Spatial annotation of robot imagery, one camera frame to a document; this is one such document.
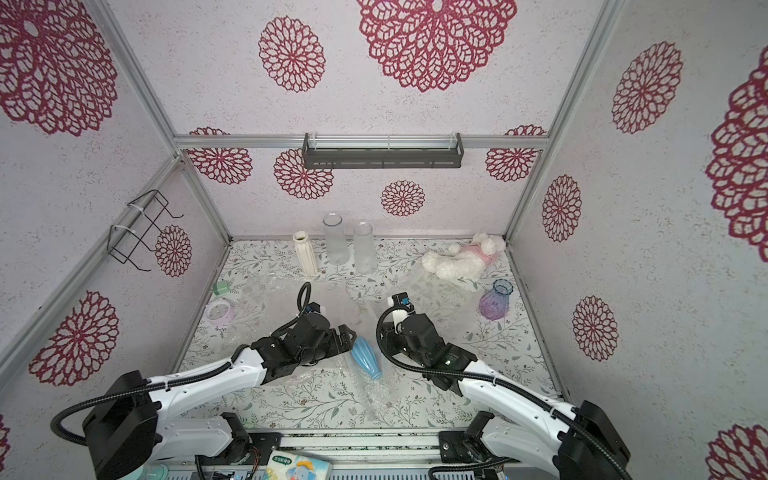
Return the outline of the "cream ribbed ceramic vase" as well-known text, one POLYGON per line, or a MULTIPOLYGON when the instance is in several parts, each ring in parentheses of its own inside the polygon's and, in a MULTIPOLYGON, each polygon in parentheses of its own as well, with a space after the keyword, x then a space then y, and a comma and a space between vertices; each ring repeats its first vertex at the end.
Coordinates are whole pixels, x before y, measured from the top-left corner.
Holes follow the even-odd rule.
POLYGON ((318 274, 317 258, 309 235, 306 231, 298 231, 292 239, 302 273, 309 278, 315 277, 318 274))

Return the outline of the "purple blue glass vase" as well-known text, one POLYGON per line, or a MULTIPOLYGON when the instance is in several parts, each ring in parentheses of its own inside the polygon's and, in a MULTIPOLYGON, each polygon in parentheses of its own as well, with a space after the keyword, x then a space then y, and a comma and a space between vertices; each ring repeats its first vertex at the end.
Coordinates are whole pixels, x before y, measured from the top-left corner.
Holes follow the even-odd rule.
POLYGON ((514 285, 510 280, 497 279, 479 300, 478 310, 487 320, 496 321, 505 317, 509 310, 510 296, 514 285))

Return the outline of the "bubble item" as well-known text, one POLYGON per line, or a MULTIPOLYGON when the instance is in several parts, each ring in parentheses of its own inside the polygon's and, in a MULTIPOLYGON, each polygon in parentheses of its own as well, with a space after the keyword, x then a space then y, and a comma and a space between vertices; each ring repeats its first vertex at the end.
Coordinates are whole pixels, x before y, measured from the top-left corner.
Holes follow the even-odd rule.
POLYGON ((270 336, 284 334, 300 315, 313 311, 322 314, 331 327, 337 329, 340 325, 347 325, 356 332, 357 337, 363 337, 369 343, 374 342, 375 309, 379 303, 376 300, 354 299, 347 291, 347 285, 342 282, 303 281, 298 292, 297 306, 297 316, 270 336))
POLYGON ((404 377, 397 374, 393 367, 384 366, 382 377, 374 380, 350 354, 344 354, 337 363, 355 403, 354 417, 358 427, 387 429, 414 426, 413 395, 403 389, 404 377))

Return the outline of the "bubble purple vase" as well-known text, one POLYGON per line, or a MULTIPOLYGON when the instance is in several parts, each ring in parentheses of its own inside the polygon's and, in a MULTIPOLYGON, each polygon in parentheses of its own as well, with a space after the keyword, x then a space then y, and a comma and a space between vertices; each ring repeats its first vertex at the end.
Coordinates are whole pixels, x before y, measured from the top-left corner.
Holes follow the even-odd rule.
POLYGON ((511 276, 440 279, 427 272, 420 263, 401 273, 383 294, 383 305, 388 306, 393 296, 406 293, 417 313, 425 313, 432 320, 473 317, 479 314, 481 297, 500 283, 503 291, 514 292, 516 285, 511 276))

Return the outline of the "bubble item front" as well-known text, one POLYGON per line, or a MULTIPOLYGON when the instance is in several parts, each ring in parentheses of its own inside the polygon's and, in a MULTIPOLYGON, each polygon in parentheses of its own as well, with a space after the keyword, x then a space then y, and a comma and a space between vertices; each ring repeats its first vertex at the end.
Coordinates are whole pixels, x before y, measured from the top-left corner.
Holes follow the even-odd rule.
POLYGON ((414 426, 413 395, 403 389, 404 377, 397 374, 393 367, 384 366, 382 377, 374 380, 350 354, 344 354, 337 363, 355 403, 354 417, 358 427, 387 429, 414 426))

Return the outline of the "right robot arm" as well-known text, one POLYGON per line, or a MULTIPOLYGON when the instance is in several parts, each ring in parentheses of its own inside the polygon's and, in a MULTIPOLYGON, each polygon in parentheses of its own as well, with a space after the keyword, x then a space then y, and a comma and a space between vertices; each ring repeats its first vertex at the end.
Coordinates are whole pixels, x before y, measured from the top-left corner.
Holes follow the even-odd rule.
POLYGON ((559 479, 629 478, 629 449, 597 405, 574 406, 512 381, 403 306, 380 315, 376 341, 393 365, 482 406, 463 433, 450 434, 442 470, 519 462, 559 479))

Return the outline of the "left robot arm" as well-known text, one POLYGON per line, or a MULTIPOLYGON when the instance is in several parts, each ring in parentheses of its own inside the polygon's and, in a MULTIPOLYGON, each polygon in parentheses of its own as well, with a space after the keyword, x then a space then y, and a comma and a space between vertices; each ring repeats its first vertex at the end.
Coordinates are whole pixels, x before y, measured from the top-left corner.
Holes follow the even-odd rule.
POLYGON ((149 379, 137 371, 121 376, 107 401, 83 422, 96 477, 122 479, 147 463, 172 458, 198 457, 205 465, 248 458, 253 441, 237 414, 186 419, 184 413, 347 353, 356 338, 348 326, 333 327, 322 314, 308 311, 283 335, 240 345, 222 360, 149 379))

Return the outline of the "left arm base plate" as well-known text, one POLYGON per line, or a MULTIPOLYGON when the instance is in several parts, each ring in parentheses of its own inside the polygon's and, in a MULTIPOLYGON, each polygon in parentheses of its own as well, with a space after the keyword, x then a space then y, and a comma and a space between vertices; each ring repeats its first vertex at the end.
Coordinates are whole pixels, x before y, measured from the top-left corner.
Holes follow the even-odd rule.
POLYGON ((281 445, 283 435, 278 432, 236 432, 232 442, 213 457, 197 456, 201 466, 220 466, 250 463, 265 465, 269 456, 281 445))

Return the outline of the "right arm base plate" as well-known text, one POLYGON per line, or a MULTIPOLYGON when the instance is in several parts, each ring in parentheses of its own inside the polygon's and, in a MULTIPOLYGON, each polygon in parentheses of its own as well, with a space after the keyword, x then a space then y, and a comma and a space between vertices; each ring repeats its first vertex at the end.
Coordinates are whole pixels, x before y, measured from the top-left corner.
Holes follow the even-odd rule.
POLYGON ((516 462, 512 457, 493 454, 482 441, 480 431, 445 430, 438 433, 440 456, 444 464, 476 464, 500 460, 516 462))

